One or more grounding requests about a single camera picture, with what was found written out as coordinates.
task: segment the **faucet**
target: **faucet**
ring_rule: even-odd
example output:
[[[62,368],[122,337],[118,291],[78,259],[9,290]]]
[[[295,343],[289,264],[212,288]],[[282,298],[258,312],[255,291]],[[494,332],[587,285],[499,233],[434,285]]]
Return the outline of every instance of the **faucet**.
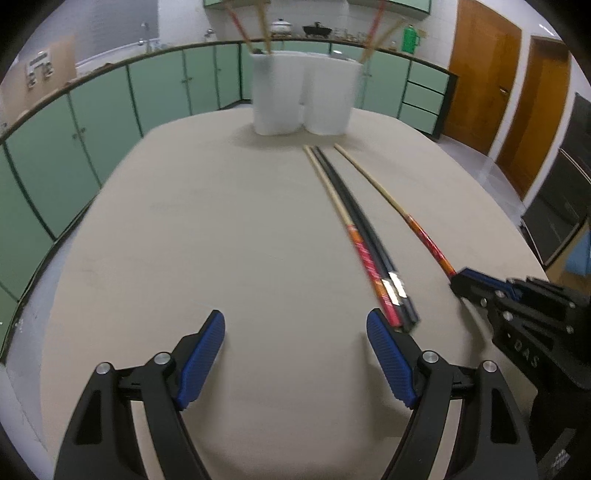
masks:
[[[141,27],[146,30],[146,37],[148,37],[148,39],[144,40],[143,38],[140,38],[138,45],[139,46],[146,45],[146,53],[150,53],[150,52],[152,52],[152,44],[150,42],[150,34],[149,34],[150,25],[148,25],[148,22],[142,22]]]
[[[215,34],[216,34],[216,31],[214,29],[208,28],[207,31],[205,32],[205,35],[204,35],[205,41],[209,41],[209,38]]]

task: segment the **beige tablecloth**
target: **beige tablecloth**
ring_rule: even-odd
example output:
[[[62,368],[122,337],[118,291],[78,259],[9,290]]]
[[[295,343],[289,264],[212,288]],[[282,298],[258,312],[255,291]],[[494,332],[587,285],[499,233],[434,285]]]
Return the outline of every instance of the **beige tablecloth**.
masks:
[[[52,454],[95,365],[143,364],[215,308],[226,339],[183,414],[212,478],[380,478],[410,411],[367,341],[366,315],[379,305],[304,143],[325,147],[390,252],[423,320],[418,344],[459,365],[495,360],[527,409],[532,385],[334,140],[257,136],[246,108],[163,125],[129,153],[82,223],[47,327],[41,401]],[[436,143],[357,110],[338,141],[456,269],[544,277],[503,211]],[[450,418],[458,411],[452,402]],[[137,423],[150,477],[161,478],[145,419]],[[449,424],[432,478],[445,472]]]

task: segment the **white tiled wall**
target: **white tiled wall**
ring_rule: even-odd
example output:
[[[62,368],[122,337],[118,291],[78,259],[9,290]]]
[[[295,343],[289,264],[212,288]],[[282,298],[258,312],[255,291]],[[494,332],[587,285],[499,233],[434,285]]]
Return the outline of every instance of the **white tiled wall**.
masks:
[[[208,28],[218,33],[217,40],[224,40],[219,33],[225,16],[224,11],[205,10],[203,0],[158,0],[160,41],[169,45],[202,42]]]
[[[409,23],[427,31],[416,55],[447,67],[456,31],[457,0],[432,0],[431,15],[423,21],[407,18]],[[158,6],[160,40],[167,44],[203,41],[208,28],[219,40],[238,40],[236,27],[224,11],[203,9],[202,0],[160,0]],[[254,7],[237,8],[236,13],[251,37],[260,37]],[[346,0],[271,0],[267,6],[269,21],[283,18],[294,26],[294,34],[303,34],[302,26],[320,22],[332,29],[347,29],[353,35],[366,33],[376,13],[375,8],[349,5]],[[386,12],[379,32],[396,23],[400,15]],[[392,37],[400,46],[402,29]]]

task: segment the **green bottle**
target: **green bottle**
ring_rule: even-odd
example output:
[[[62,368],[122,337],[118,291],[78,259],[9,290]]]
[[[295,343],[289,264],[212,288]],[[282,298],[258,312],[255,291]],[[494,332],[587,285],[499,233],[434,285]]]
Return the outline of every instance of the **green bottle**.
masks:
[[[402,38],[402,51],[414,54],[415,49],[421,44],[421,37],[418,36],[417,31],[412,25],[404,29],[404,37]]]

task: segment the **wooden chopstick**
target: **wooden chopstick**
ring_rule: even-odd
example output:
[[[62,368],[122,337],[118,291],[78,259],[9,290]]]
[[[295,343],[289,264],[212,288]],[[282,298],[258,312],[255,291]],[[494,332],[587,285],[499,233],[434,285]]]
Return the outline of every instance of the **wooden chopstick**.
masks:
[[[368,32],[368,38],[365,41],[365,49],[371,48],[371,45],[374,41],[375,33],[378,31],[379,23],[384,16],[384,11],[386,8],[386,0],[380,0],[378,11],[375,14],[374,21],[372,22],[371,28]]]
[[[374,54],[374,52],[380,48],[382,46],[382,44],[397,30],[400,28],[400,26],[402,26],[402,24],[404,23],[404,20],[398,20],[393,27],[390,27],[389,29],[387,29],[375,42],[372,42],[372,44],[366,48],[363,51],[363,55],[361,55],[361,58],[359,59],[359,63],[365,63],[366,61],[368,61],[372,55]]]
[[[363,175],[378,192],[380,192],[382,197],[384,197],[386,201],[394,207],[400,216],[402,216],[407,225],[411,228],[411,230],[419,238],[427,250],[429,250],[431,256],[437,261],[441,269],[445,272],[447,278],[454,277],[456,275],[456,271],[452,267],[451,263],[449,263],[442,251],[439,250],[438,246],[433,240],[431,240],[431,237],[427,235],[427,232],[423,230],[418,222],[406,210],[404,210],[396,200],[394,200],[394,197],[392,197],[392,195],[390,195],[375,178],[373,178],[366,170],[363,169],[361,165],[359,165],[359,163],[349,154],[349,152],[347,152],[337,143],[335,143],[335,149],[337,149],[338,152],[344,156],[344,158],[349,160],[351,165],[353,165],[357,171],[361,173],[361,175]]]
[[[229,0],[223,0],[223,6],[226,8],[226,11],[230,15],[230,18],[232,19],[232,22],[234,23],[236,29],[238,30],[238,33],[240,34],[240,36],[244,40],[244,43],[246,44],[246,47],[248,48],[248,51],[250,53],[253,53],[254,52],[254,48],[252,47],[251,39],[248,38],[248,34],[244,30],[244,27],[242,26],[242,23],[240,22],[240,19],[236,15],[236,12],[230,6]]]
[[[391,301],[390,297],[388,296],[388,292],[386,291],[386,288],[384,287],[384,284],[382,283],[382,280],[380,279],[380,277],[378,275],[375,263],[374,263],[371,255],[369,254],[369,250],[367,249],[367,246],[365,245],[363,238],[359,234],[359,231],[357,230],[357,227],[355,226],[354,221],[352,220],[351,216],[349,215],[349,212],[347,211],[346,206],[343,204],[343,201],[340,199],[339,194],[337,193],[334,185],[330,182],[328,175],[322,169],[322,166],[320,165],[320,163],[316,159],[316,156],[312,152],[312,149],[310,148],[310,146],[304,145],[303,148],[304,148],[304,152],[306,152],[306,155],[308,156],[308,160],[310,160],[310,163],[312,164],[312,167],[316,170],[316,174],[318,175],[318,178],[320,179],[320,181],[324,185],[324,188],[326,189],[326,193],[328,193],[330,200],[333,202],[335,209],[338,212],[339,217],[342,220],[343,225],[347,230],[347,233],[349,234],[349,239],[351,240],[351,243],[353,243],[353,246],[357,250],[357,254],[359,255],[359,259],[361,260],[361,263],[363,264],[365,272],[367,273],[367,275],[369,277],[372,287],[374,288],[374,292],[375,292],[378,300],[382,304],[382,308],[384,309],[384,315],[386,315],[386,318],[388,319],[388,323],[396,328],[402,327],[402,321],[398,317],[398,314],[396,313],[396,310],[394,309],[394,306],[392,305],[392,301]]]
[[[267,25],[267,14],[265,13],[264,2],[265,0],[258,0],[256,3],[256,15],[259,19],[262,36],[265,38],[267,53],[271,54],[271,34],[269,33],[269,25]]]

